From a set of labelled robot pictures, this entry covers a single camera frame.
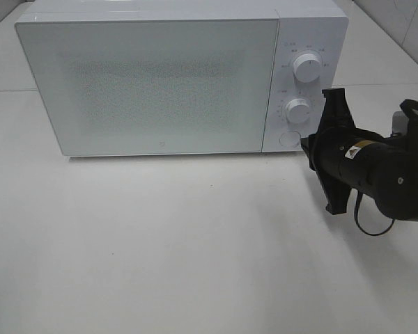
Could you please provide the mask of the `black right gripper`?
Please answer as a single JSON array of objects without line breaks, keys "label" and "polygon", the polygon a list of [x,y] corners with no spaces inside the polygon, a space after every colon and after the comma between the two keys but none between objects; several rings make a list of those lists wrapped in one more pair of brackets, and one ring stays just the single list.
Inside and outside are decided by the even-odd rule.
[{"label": "black right gripper", "polygon": [[326,210],[332,215],[345,214],[350,186],[339,176],[339,162],[355,143],[369,139],[369,131],[356,128],[344,88],[328,88],[322,94],[325,105],[318,132],[301,138],[300,145],[323,188]]}]

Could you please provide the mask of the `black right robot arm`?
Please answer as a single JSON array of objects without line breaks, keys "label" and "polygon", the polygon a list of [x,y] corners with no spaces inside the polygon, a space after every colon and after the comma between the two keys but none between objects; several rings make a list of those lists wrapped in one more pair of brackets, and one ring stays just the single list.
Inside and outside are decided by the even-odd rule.
[{"label": "black right robot arm", "polygon": [[352,189],[372,198],[387,218],[418,221],[418,152],[363,129],[329,128],[301,140],[327,198],[344,214]]}]

